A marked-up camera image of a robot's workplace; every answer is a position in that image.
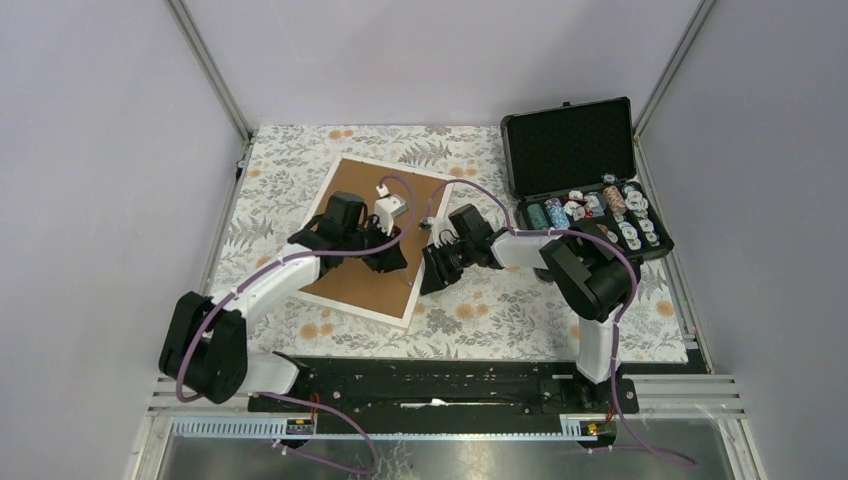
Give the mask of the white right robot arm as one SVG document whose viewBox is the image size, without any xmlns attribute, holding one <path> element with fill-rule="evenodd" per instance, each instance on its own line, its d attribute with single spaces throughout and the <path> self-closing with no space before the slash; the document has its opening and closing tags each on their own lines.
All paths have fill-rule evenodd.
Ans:
<svg viewBox="0 0 848 480">
<path fill-rule="evenodd" d="M 422 250 L 421 294 L 455 284 L 471 266 L 547 271 L 579 318 L 576 368 L 583 378 L 573 386 L 575 402 L 597 412 L 612 400 L 609 380 L 620 365 L 618 325 L 641 279 L 640 256 L 627 254 L 599 223 L 588 219 L 566 229 L 495 229 L 475 206 L 466 204 L 446 221 L 428 218 L 422 225 L 431 241 Z"/>
</svg>

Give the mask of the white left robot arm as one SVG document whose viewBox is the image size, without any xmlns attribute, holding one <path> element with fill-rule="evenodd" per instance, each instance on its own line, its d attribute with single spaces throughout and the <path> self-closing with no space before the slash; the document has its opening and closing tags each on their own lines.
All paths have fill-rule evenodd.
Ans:
<svg viewBox="0 0 848 480">
<path fill-rule="evenodd" d="M 331 195 L 325 210 L 293 233 L 279 254 L 213 296 L 189 291 L 175 306 L 159 359 L 182 403 L 222 404 L 237 393 L 270 393 L 288 411 L 309 401 L 310 385 L 282 354 L 251 353 L 247 336 L 292 293 L 317 282 L 347 258 L 371 270 L 402 270 L 404 235 L 397 221 L 414 206 L 378 188 L 373 206 L 349 192 Z"/>
</svg>

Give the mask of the yellow handled screwdriver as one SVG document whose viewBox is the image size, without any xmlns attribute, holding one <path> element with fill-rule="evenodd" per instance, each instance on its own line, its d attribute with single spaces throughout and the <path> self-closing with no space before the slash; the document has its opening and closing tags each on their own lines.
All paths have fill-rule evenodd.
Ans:
<svg viewBox="0 0 848 480">
<path fill-rule="evenodd" d="M 408 286 L 412 287 L 413 282 L 412 282 L 412 280 L 410 279 L 410 277 L 407 275 L 406 270 L 405 270 L 405 269 L 400 269 L 400 270 L 399 270 L 399 273 L 400 273 L 400 275 L 402 276 L 403 280 L 406 282 L 406 284 L 407 284 Z"/>
</svg>

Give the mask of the black poker chip case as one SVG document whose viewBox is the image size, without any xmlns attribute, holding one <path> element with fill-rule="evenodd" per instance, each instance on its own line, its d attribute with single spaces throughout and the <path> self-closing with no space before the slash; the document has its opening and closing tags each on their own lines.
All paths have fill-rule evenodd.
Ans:
<svg viewBox="0 0 848 480">
<path fill-rule="evenodd" d="M 631 102 L 626 96 L 563 105 L 502 118 L 508 191 L 517 201 L 516 220 L 531 229 L 528 207 L 538 204 L 550 222 L 545 202 L 567 194 L 603 194 L 603 176 L 616 177 L 616 188 L 630 185 L 646 195 L 636 180 Z"/>
</svg>

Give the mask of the brown poker chip stack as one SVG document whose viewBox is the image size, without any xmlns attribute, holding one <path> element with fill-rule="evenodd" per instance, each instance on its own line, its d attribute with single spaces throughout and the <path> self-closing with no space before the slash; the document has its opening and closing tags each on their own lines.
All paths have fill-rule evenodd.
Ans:
<svg viewBox="0 0 848 480">
<path fill-rule="evenodd" d="M 626 200 L 621 191 L 614 185 L 605 187 L 602 195 L 607 201 L 609 210 L 613 214 L 623 214 L 628 210 Z"/>
</svg>

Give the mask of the floral patterned table mat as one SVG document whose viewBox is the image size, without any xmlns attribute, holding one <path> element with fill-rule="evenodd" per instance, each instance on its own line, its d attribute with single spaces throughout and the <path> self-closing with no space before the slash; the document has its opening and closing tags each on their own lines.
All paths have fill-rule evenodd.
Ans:
<svg viewBox="0 0 848 480">
<path fill-rule="evenodd" d="M 510 202 L 495 126 L 266 125 L 243 171 L 213 290 L 277 254 L 343 155 L 457 177 L 451 206 L 472 203 L 497 225 L 499 205 Z M 291 298 L 259 322 L 249 346 L 304 356 L 558 361 L 573 359 L 579 341 L 577 316 L 532 270 L 471 268 L 451 288 L 420 298 L 405 329 Z"/>
</svg>

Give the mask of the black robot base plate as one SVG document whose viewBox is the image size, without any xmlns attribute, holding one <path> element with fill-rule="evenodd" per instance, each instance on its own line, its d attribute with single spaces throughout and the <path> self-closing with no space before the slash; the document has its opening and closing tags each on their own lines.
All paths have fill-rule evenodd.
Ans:
<svg viewBox="0 0 848 480">
<path fill-rule="evenodd" d="M 496 362 L 460 360 L 352 359 L 302 357 L 303 373 L 291 391 L 295 405 L 311 400 L 321 405 L 327 399 L 360 406 L 366 402 L 387 400 L 425 401 L 443 399 L 480 401 L 493 396 L 498 400 L 514 399 L 521 403 L 537 403 L 543 393 L 550 392 L 578 412 L 597 412 L 606 407 L 609 413 L 622 409 L 618 387 L 626 378 L 643 374 L 701 374 L 705 367 L 656 363 L 625 364 L 617 375 L 617 385 L 609 382 L 595 385 L 578 373 L 568 361 Z"/>
</svg>

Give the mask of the aluminium front rail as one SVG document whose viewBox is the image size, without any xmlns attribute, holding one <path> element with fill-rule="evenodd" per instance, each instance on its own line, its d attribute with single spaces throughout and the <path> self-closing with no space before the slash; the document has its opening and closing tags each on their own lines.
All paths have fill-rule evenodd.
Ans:
<svg viewBox="0 0 848 480">
<path fill-rule="evenodd" d="M 151 416 L 171 417 L 306 417 L 312 421 L 327 417 L 339 419 L 357 433 L 368 434 L 370 426 L 395 426 L 424 419 L 438 425 L 451 422 L 466 425 L 483 421 L 504 421 L 521 417 L 564 416 L 584 422 L 592 435 L 602 429 L 618 428 L 621 419 L 635 426 L 649 420 L 710 420 L 723 422 L 744 418 L 740 398 L 733 380 L 726 376 L 706 376 L 696 382 L 692 376 L 661 377 L 642 375 L 624 378 L 618 387 L 622 414 L 611 415 L 608 408 L 597 412 L 578 412 L 550 392 L 543 393 L 537 403 L 525 404 L 514 399 L 498 400 L 488 396 L 480 401 L 438 398 L 425 401 L 387 400 L 366 402 L 360 406 L 322 400 L 318 409 L 303 407 L 260 396 L 237 394 L 222 404 L 208 400 L 180 403 L 168 392 L 168 382 L 160 381 L 148 408 Z"/>
</svg>

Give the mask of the white picture frame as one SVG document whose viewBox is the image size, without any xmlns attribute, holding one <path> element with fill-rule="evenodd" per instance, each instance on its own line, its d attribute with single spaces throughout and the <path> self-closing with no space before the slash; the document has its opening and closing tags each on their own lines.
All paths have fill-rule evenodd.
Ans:
<svg viewBox="0 0 848 480">
<path fill-rule="evenodd" d="M 337 191 L 354 193 L 372 208 L 377 200 L 375 187 L 385 175 L 397 175 L 410 184 L 416 197 L 416 207 L 413 209 L 415 217 L 421 219 L 445 215 L 453 187 L 446 185 L 438 194 L 433 191 L 450 180 L 450 175 L 348 154 L 339 155 L 331 162 L 329 172 L 320 183 L 304 220 L 309 221 L 324 211 L 330 195 Z M 408 263 L 405 270 L 413 282 L 412 287 L 406 284 L 399 271 L 377 273 L 360 260 L 346 259 L 316 283 L 296 291 L 292 296 L 338 312 L 406 329 L 423 279 L 421 250 L 429 239 L 427 231 L 414 226 L 400 243 Z"/>
</svg>

